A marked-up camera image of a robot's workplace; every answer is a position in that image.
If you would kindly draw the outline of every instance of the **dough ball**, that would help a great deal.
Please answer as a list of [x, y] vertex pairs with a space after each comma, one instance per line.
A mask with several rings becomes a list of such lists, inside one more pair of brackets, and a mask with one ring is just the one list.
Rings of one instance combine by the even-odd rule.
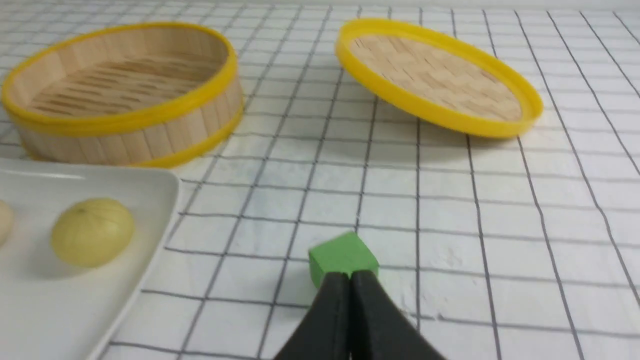
[[60, 215], [51, 232], [51, 247], [68, 264], [95, 268], [128, 246], [134, 228], [131, 212], [117, 200], [88, 199]]

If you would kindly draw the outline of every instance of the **green cube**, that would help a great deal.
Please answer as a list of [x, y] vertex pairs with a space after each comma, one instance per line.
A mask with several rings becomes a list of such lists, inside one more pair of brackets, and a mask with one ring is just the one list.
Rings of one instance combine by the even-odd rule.
[[309, 249], [311, 280], [319, 288], [328, 272], [341, 272], [351, 277], [358, 270], [378, 274], [378, 260], [353, 231]]

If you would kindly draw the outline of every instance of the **white plate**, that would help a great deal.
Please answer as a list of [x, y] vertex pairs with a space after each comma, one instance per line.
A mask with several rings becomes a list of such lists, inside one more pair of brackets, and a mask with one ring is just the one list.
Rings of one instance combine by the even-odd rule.
[[[0, 199], [15, 212], [0, 247], [0, 359], [100, 356], [162, 249], [179, 197], [169, 171], [0, 159]], [[111, 197], [136, 219], [131, 244], [93, 270], [62, 263], [49, 246], [58, 215], [90, 197]]]

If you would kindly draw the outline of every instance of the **white grid tablecloth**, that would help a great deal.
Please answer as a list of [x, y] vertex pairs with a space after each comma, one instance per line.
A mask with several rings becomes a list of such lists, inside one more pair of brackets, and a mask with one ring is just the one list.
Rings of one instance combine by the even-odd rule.
[[[355, 17], [469, 42], [545, 113], [489, 142], [379, 100], [333, 54]], [[214, 2], [3, 1], [0, 70], [114, 24], [197, 22], [235, 46], [246, 116], [176, 170], [166, 251], [104, 359], [270, 359], [315, 290], [307, 249], [354, 229], [388, 294], [452, 360], [640, 354], [640, 15]], [[23, 158], [0, 118], [0, 156]]]

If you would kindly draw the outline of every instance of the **bamboo steamer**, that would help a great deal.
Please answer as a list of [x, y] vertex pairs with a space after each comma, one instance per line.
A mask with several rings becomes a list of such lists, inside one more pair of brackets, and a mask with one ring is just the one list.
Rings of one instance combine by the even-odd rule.
[[2, 103], [36, 160], [174, 167], [241, 120], [237, 57], [220, 33], [158, 22], [108, 28], [16, 67]]

